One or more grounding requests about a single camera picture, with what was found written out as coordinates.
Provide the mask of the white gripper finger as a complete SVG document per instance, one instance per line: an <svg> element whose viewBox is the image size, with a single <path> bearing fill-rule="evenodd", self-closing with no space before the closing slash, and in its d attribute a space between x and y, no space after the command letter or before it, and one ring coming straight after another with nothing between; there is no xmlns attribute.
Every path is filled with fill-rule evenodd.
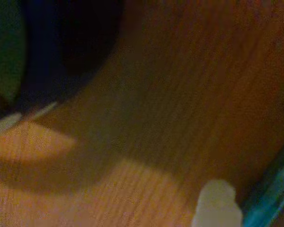
<svg viewBox="0 0 284 227"><path fill-rule="evenodd" d="M194 227L240 227L242 211L236 203L236 190L225 180L210 180L200 191Z"/></svg>

